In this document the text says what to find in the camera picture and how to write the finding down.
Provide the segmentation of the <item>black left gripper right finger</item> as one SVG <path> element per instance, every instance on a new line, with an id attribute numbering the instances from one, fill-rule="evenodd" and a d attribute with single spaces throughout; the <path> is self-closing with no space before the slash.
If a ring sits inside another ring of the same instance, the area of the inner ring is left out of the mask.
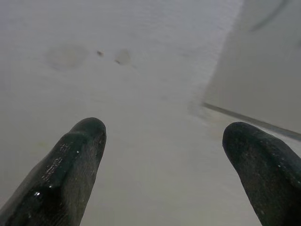
<path id="1" fill-rule="evenodd" d="M 301 224 L 301 159 L 282 140 L 244 122 L 228 125 L 223 149 L 263 226 Z"/>

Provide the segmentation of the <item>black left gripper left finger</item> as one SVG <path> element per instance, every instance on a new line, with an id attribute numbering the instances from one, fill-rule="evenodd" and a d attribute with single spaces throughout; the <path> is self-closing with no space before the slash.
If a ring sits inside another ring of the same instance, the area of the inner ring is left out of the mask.
<path id="1" fill-rule="evenodd" d="M 97 118 L 79 121 L 29 172 L 0 209 L 2 226 L 78 226 L 106 144 Z"/>

